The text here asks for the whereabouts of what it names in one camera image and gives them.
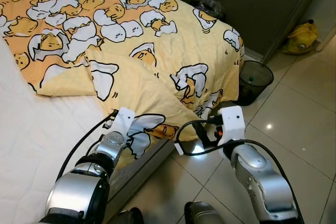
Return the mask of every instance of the yellow bag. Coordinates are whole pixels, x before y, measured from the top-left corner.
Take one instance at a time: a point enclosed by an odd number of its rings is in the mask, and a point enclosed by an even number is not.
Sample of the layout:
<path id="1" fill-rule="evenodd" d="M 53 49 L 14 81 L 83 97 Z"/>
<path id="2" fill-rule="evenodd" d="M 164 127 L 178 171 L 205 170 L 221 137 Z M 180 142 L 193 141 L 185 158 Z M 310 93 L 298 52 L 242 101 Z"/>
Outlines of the yellow bag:
<path id="1" fill-rule="evenodd" d="M 287 36 L 287 41 L 281 48 L 281 52 L 286 54 L 300 55 L 313 49 L 313 42 L 319 37 L 317 26 L 313 20 L 303 25 L 297 26 L 294 31 Z"/>

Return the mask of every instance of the black cable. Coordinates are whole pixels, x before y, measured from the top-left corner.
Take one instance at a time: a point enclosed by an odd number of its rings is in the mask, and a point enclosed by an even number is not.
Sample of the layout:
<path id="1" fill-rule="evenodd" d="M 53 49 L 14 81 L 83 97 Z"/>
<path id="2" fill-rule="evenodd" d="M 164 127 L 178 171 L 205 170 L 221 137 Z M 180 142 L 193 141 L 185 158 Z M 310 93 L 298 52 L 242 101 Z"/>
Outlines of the black cable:
<path id="1" fill-rule="evenodd" d="M 216 118 L 212 118 L 210 120 L 195 120 L 195 121 L 191 121 L 191 122 L 187 122 L 185 123 L 184 125 L 182 125 L 182 127 L 178 130 L 177 132 L 177 135 L 176 135 L 176 141 L 181 143 L 180 140 L 179 140 L 179 137 L 180 137 L 180 134 L 182 132 L 182 130 L 192 124 L 192 123 L 212 123 L 212 124 L 217 124 L 218 122 L 216 121 Z M 298 217 L 299 217 L 299 220 L 302 224 L 304 224 L 304 220 L 303 220 L 303 216 L 302 216 L 302 213 L 301 213 L 301 210 L 300 210 L 300 207 L 299 207 L 299 204 L 298 204 L 298 201 L 296 199 L 296 196 L 294 194 L 294 190 L 292 188 L 292 185 L 290 184 L 289 182 L 289 179 L 284 171 L 284 169 L 282 168 L 282 166 L 280 165 L 280 162 L 277 160 L 277 158 L 275 157 L 275 155 L 266 147 L 264 146 L 263 144 L 260 144 L 259 142 L 256 142 L 256 141 L 253 141 L 253 140 L 234 140 L 234 141 L 231 141 L 231 142 L 227 142 L 225 144 L 221 144 L 217 147 L 214 147 L 214 148 L 211 148 L 210 150 L 206 150 L 204 152 L 200 152 L 200 153 L 187 153 L 184 151 L 182 145 L 180 144 L 180 147 L 183 151 L 183 155 L 186 155 L 186 156 L 198 156 L 198 155 L 203 155 L 203 154 L 207 154 L 207 153 L 210 153 L 210 152 L 213 152 L 215 150 L 218 150 L 220 148 L 225 148 L 225 147 L 228 147 L 230 145 L 237 145 L 237 144 L 246 144 L 246 143 L 249 143 L 249 144 L 254 144 L 254 145 L 257 145 L 259 147 L 261 147 L 262 149 L 264 149 L 267 154 L 273 159 L 273 161 L 275 162 L 275 164 L 277 165 L 279 171 L 280 171 L 280 174 L 282 175 L 282 177 L 285 179 L 285 181 L 288 183 L 288 186 L 292 192 L 292 195 L 293 195 L 293 201 L 295 203 L 295 207 L 296 207 L 296 210 L 298 212 Z"/>
<path id="2" fill-rule="evenodd" d="M 95 141 L 90 147 L 89 147 L 89 149 L 88 149 L 88 151 L 86 152 L 86 156 L 89 156 L 89 153 L 90 153 L 90 151 L 91 151 L 91 149 L 96 145 L 96 144 L 98 144 L 100 142 L 100 140 L 97 140 L 97 141 Z"/>
<path id="3" fill-rule="evenodd" d="M 109 114 L 107 117 L 105 117 L 103 120 L 101 120 L 98 124 L 96 124 L 92 129 L 90 129 L 78 142 L 77 144 L 72 148 L 72 150 L 69 152 L 67 158 L 64 160 L 61 169 L 59 170 L 59 173 L 57 175 L 56 181 L 60 179 L 60 177 L 63 175 L 65 168 L 67 167 L 72 155 L 75 153 L 77 148 L 84 142 L 84 140 L 95 130 L 97 129 L 103 122 L 107 121 L 111 116 L 115 114 L 115 111 L 113 111 L 111 114 Z"/>

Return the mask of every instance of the white floor tile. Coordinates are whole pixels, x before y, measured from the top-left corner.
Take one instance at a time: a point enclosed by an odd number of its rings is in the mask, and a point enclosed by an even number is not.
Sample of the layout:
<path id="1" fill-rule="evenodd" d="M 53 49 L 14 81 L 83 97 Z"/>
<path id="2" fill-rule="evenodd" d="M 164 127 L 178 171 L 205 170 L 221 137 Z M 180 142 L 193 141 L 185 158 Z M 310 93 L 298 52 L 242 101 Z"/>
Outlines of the white floor tile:
<path id="1" fill-rule="evenodd" d="M 299 56 L 281 83 L 336 111 L 336 68 L 312 56 Z"/>
<path id="2" fill-rule="evenodd" d="M 334 178 L 334 112 L 279 83 L 250 124 Z"/>
<path id="3" fill-rule="evenodd" d="M 276 53 L 267 63 L 267 66 L 272 70 L 274 79 L 280 81 L 286 71 L 293 64 L 297 56 Z"/>
<path id="4" fill-rule="evenodd" d="M 184 205 L 193 201 L 201 189 L 199 182 L 168 157 L 124 209 L 138 207 L 146 224 L 176 224 L 183 215 Z"/>
<path id="5" fill-rule="evenodd" d="M 306 224 L 318 223 L 332 180 L 252 126 L 247 127 L 245 135 L 248 139 L 259 141 L 273 151 L 294 188 Z M 237 181 L 228 160 L 221 162 L 205 187 L 244 223 L 259 223 L 248 194 Z"/>
<path id="6" fill-rule="evenodd" d="M 333 183 L 321 224 L 336 223 L 336 183 Z"/>
<path id="7" fill-rule="evenodd" d="M 202 143 L 200 141 L 198 141 L 195 146 L 198 146 L 200 151 L 203 151 Z M 218 152 L 188 157 L 180 156 L 177 151 L 174 151 L 172 157 L 202 185 L 205 185 L 223 159 Z"/>
<path id="8" fill-rule="evenodd" d="M 326 45 L 326 47 L 313 55 L 314 58 L 323 61 L 331 67 L 336 67 L 336 36 Z"/>

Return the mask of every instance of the plastic bag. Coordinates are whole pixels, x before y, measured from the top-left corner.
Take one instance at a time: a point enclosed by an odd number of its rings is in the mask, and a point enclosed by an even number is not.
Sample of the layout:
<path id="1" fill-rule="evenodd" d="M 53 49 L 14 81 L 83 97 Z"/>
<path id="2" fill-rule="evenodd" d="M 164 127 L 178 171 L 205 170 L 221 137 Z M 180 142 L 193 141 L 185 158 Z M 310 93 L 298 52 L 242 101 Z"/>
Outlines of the plastic bag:
<path id="1" fill-rule="evenodd" d="M 221 3 L 216 0 L 199 0 L 196 8 L 214 18 L 221 18 L 223 16 Z"/>
<path id="2" fill-rule="evenodd" d="M 294 31 L 287 36 L 287 41 L 280 51 L 294 55 L 305 54 L 313 49 L 312 44 L 318 37 L 319 32 L 317 26 L 313 20 L 309 20 L 307 23 L 297 26 Z"/>

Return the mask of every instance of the bed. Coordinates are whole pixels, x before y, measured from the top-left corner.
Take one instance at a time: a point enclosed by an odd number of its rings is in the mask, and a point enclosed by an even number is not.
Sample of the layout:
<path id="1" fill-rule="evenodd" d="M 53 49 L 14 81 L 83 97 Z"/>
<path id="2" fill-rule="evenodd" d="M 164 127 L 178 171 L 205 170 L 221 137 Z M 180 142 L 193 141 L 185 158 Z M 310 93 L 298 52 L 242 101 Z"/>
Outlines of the bed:
<path id="1" fill-rule="evenodd" d="M 238 96 L 239 33 L 179 0 L 0 0 L 0 34 L 5 223 L 42 217 L 69 150 L 114 109 L 137 116 L 106 220 L 167 157 L 183 123 Z M 195 138 L 192 128 L 181 135 Z"/>

